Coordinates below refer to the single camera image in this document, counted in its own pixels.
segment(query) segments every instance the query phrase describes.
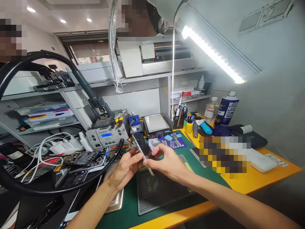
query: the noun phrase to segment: person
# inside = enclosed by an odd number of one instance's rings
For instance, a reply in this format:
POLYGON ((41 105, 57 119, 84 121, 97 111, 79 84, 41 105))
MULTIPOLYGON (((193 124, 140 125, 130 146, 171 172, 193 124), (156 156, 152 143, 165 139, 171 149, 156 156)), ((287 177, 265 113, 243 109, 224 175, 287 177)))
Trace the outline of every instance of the person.
POLYGON ((183 183, 219 206, 246 228, 301 228, 275 209, 247 195, 196 175, 186 168, 172 148, 159 144, 153 150, 152 156, 159 158, 162 155, 164 155, 162 160, 147 159, 141 162, 143 156, 141 153, 137 153, 136 147, 124 154, 109 179, 102 183, 66 229, 94 229, 117 192, 143 165, 159 170, 170 179, 183 183))
POLYGON ((159 35, 160 15, 146 0, 132 0, 132 4, 122 5, 122 18, 128 25, 130 37, 154 37, 159 35))
MULTIPOLYGON (((0 69, 8 62, 26 61, 26 50, 21 49, 21 25, 11 24, 10 19, 0 18, 0 69)), ((36 71, 51 74, 53 71, 45 65, 29 62, 20 71, 36 71)))

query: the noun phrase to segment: hand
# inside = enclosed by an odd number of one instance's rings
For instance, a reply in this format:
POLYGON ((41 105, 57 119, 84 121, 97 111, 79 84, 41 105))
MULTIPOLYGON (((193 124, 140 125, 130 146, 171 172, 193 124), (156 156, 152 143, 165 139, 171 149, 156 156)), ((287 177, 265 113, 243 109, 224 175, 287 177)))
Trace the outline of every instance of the hand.
POLYGON ((133 147, 125 153, 108 179, 110 186, 114 187, 118 191, 121 191, 139 168, 143 166, 143 162, 140 162, 143 155, 140 152, 136 154, 137 150, 137 147, 133 147))
POLYGON ((177 182, 180 182, 181 175, 190 172, 172 148, 165 146, 164 144, 159 144, 152 151, 152 156, 159 158, 161 155, 164 155, 162 160, 155 161, 147 159, 144 160, 143 165, 151 169, 159 170, 164 175, 177 182))

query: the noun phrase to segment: ceiling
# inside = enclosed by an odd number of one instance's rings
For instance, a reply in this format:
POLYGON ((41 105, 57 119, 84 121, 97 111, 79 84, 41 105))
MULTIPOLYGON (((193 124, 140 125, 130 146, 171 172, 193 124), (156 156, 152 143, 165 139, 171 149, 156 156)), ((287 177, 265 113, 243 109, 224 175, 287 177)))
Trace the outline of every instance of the ceiling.
POLYGON ((27 22, 49 33, 108 29, 107 0, 27 0, 27 6, 36 11, 27 11, 27 22))

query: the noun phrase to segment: yellow desk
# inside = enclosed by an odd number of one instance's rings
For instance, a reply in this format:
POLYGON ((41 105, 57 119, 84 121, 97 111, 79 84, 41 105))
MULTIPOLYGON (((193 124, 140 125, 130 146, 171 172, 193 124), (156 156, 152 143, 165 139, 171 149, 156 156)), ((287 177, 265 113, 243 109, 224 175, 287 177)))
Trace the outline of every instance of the yellow desk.
MULTIPOLYGON (((189 135, 195 145, 199 148, 199 138, 193 138, 193 134, 189 135)), ((267 173, 263 174, 254 169, 253 167, 249 167, 247 169, 247 177, 246 178, 240 178, 240 179, 229 179, 227 177, 224 177, 225 181, 231 186, 231 188, 235 191, 238 191, 243 194, 250 194, 254 191, 260 190, 263 187, 266 187, 267 185, 273 184, 277 181, 283 180, 284 178, 287 178, 295 173, 298 173, 301 171, 301 169, 286 161, 285 159, 277 156, 276 154, 272 153, 271 151, 262 148, 258 150, 261 154, 268 154, 271 153, 275 155, 277 158, 287 162, 289 165, 286 167, 277 166, 276 168, 268 171, 267 173)), ((208 213, 209 211, 217 208, 215 204, 213 204, 211 201, 207 201, 198 205, 195 205, 190 208, 186 208, 177 212, 173 212, 167 215, 164 215, 162 217, 156 218, 154 220, 148 221, 146 223, 143 223, 141 225, 138 225, 136 227, 133 227, 134 229, 155 229, 155 228, 172 228, 174 226, 183 224, 185 222, 188 222, 192 219, 195 219, 205 213, 208 213)))

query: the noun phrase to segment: yellow bottle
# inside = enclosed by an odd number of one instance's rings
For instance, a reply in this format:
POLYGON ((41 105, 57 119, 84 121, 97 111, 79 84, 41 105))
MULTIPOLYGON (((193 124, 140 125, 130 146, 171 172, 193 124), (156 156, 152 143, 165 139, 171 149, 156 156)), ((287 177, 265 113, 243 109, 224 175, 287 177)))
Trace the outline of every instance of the yellow bottle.
POLYGON ((191 134, 191 133, 192 133, 192 130, 193 130, 193 123, 187 122, 187 123, 186 123, 186 133, 187 133, 187 134, 191 134))

